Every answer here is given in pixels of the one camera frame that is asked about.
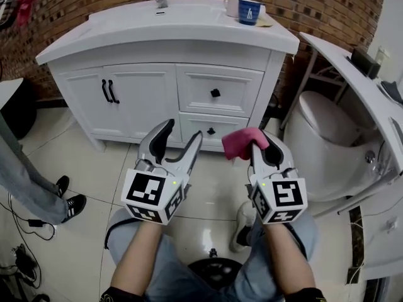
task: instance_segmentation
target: brick wall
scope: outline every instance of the brick wall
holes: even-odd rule
[[[35,56],[45,47],[83,23],[88,15],[121,4],[144,0],[38,0],[28,26],[14,24],[0,31],[3,79],[26,77],[35,86],[38,99],[60,96],[46,65],[38,66]],[[372,41],[383,0],[257,0],[285,28],[326,39],[343,48],[368,48]],[[304,74],[311,50],[300,44],[293,61],[287,57],[275,94],[287,107]]]

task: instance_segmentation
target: forearm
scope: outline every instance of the forearm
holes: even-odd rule
[[[275,272],[275,279],[284,295],[315,288],[312,269],[282,224],[264,225]]]
[[[142,296],[154,268],[162,226],[143,221],[113,274],[111,286]]]

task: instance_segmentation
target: toilet lid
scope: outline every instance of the toilet lid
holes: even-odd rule
[[[306,91],[299,97],[298,106],[309,125],[326,140],[349,147],[360,131],[350,117],[330,99],[319,93]]]

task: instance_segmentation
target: white sneaker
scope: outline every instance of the white sneaker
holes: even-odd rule
[[[237,213],[237,229],[232,235],[231,242],[229,244],[229,249],[231,252],[239,253],[246,248],[246,246],[241,245],[237,242],[238,234],[244,227],[252,228],[254,221],[256,219],[256,210],[252,206],[251,201],[246,201],[241,204]]]

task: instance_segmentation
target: blue cup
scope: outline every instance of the blue cup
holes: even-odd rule
[[[260,3],[249,0],[239,0],[239,22],[243,25],[254,26],[258,22]]]

